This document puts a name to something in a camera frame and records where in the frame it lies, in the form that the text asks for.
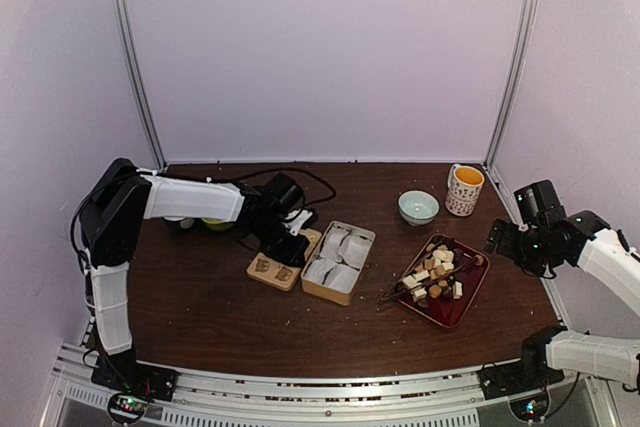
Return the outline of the tan bear tin lid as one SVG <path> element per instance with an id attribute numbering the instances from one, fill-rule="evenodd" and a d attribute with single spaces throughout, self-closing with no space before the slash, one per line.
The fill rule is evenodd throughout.
<path id="1" fill-rule="evenodd" d="M 259 282 L 274 287 L 278 290 L 290 291 L 297 280 L 303 268 L 309 261 L 311 254 L 321 240 L 322 233 L 313 229 L 303 229 L 300 231 L 309 240 L 309 246 L 304 253 L 304 262 L 301 267 L 293 267 L 285 265 L 258 253 L 251 261 L 246 269 L 247 275 Z"/>

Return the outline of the metal tongs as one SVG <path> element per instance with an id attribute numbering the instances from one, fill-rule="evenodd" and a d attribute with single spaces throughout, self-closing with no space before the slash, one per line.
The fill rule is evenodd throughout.
<path id="1" fill-rule="evenodd" d="M 401 282 L 401 278 L 392 288 L 383 292 L 380 297 L 380 302 L 388 302 L 391 300 L 398 299 L 405 294 L 410 294 L 414 297 L 414 293 L 416 291 L 419 294 L 416 296 L 418 300 L 429 296 L 429 288 L 431 285 L 439 285 L 441 286 L 442 282 L 446 283 L 448 288 L 452 288 L 453 285 L 457 282 L 455 278 L 456 274 L 467 274 L 472 269 L 484 267 L 487 264 L 487 260 L 485 259 L 485 264 L 482 266 L 476 266 L 475 256 L 480 254 L 475 254 L 473 256 L 463 255 L 458 263 L 455 262 L 443 262 L 438 257 L 435 257 L 435 252 L 431 256 L 425 257 L 420 265 L 422 269 L 419 271 L 414 271 L 408 275 L 413 275 L 416 280 L 420 283 L 420 286 L 412 291 L 408 291 L 404 288 Z"/>

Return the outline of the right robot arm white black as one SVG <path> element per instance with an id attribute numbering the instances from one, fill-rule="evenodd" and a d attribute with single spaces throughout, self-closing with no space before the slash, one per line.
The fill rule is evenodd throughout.
<path id="1" fill-rule="evenodd" d="M 639 252 L 621 230 L 590 210 L 567 215 L 553 183 L 541 180 L 514 192 L 521 223 L 497 219 L 484 250 L 511 260 L 527 274 L 550 278 L 564 264 L 605 285 L 634 313 L 639 312 Z M 552 372 L 571 370 L 613 380 L 639 391 L 639 341 L 581 334 L 547 327 L 522 343 L 512 377 L 530 389 Z"/>

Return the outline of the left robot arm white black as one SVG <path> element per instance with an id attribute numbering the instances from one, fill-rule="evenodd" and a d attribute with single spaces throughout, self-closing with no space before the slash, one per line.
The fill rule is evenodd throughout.
<path id="1" fill-rule="evenodd" d="M 106 376 L 123 391 L 144 380 L 129 327 L 127 276 L 144 221 L 214 219 L 238 224 L 259 242 L 260 253 L 290 267 L 305 263 L 310 245 L 294 222 L 312 212 L 294 207 L 303 189 L 289 175 L 272 170 L 256 187 L 244 179 L 194 180 L 144 170 L 126 158 L 112 162 L 80 202 L 70 223 L 70 241 L 90 282 L 93 313 Z"/>

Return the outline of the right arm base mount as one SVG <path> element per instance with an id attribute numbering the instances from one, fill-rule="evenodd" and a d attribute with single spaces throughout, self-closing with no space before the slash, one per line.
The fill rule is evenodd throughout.
<path id="1" fill-rule="evenodd" d="M 484 398 L 493 400 L 544 389 L 565 379 L 561 370 L 527 371 L 521 361 L 483 365 L 477 373 Z"/>

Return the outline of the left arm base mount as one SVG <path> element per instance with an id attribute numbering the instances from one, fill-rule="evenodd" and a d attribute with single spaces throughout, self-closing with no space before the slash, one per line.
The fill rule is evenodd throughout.
<path id="1" fill-rule="evenodd" d="M 174 369 L 139 363 L 134 357 L 100 355 L 91 381 L 144 399 L 171 401 L 178 379 Z"/>

